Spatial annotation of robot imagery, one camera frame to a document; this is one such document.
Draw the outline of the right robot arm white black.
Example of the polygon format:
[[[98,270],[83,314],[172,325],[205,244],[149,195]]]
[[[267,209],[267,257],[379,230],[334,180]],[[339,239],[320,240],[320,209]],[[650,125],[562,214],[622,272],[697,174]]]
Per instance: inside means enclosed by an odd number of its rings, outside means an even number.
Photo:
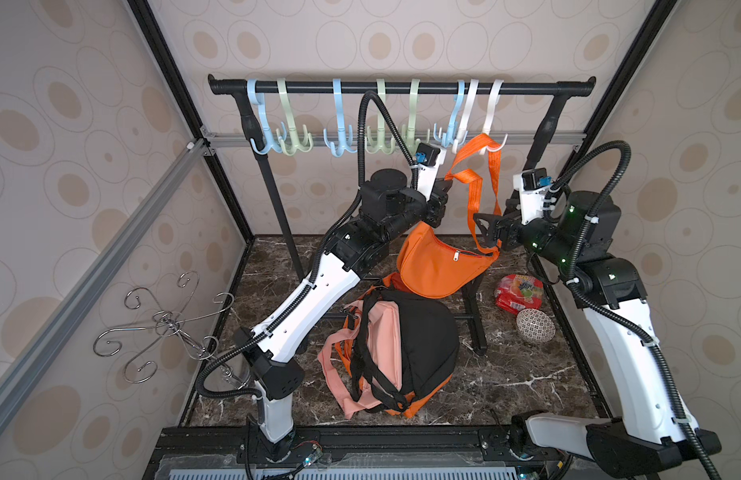
[[[697,460],[710,479],[721,450],[716,433],[689,413],[655,337],[636,267],[608,252],[620,210],[607,195],[571,194],[558,222],[516,213],[473,216],[489,246],[522,246],[554,264],[594,330],[616,385],[611,419],[527,412],[512,419],[512,448],[554,448],[596,463],[613,478],[648,475]]]

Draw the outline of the orange sling bag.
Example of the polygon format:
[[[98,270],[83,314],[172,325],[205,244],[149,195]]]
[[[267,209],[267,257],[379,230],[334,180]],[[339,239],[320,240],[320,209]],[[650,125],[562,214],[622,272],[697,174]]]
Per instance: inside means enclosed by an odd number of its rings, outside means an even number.
[[[460,250],[440,241],[431,226],[420,222],[407,236],[399,252],[396,267],[406,289],[422,297],[440,299],[460,290],[484,274],[500,253],[498,246],[481,247],[475,233],[473,214],[478,213],[482,194],[482,178],[473,170],[453,172],[463,160],[486,149],[490,181],[495,196],[494,215],[501,215],[498,188],[502,145],[482,133],[466,143],[456,154],[445,181],[458,180],[468,186],[467,226],[479,253]]]

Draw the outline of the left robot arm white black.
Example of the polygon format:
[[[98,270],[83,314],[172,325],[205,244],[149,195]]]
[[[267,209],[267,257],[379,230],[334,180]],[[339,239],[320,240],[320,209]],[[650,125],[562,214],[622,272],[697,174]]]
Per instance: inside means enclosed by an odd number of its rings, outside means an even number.
[[[304,380],[294,359],[314,325],[382,259],[390,243],[420,222],[444,216],[451,181],[420,172],[417,185],[394,169],[376,171],[322,238],[298,289],[270,317],[244,334],[242,356],[252,372],[258,429],[269,444],[292,439],[292,394]]]

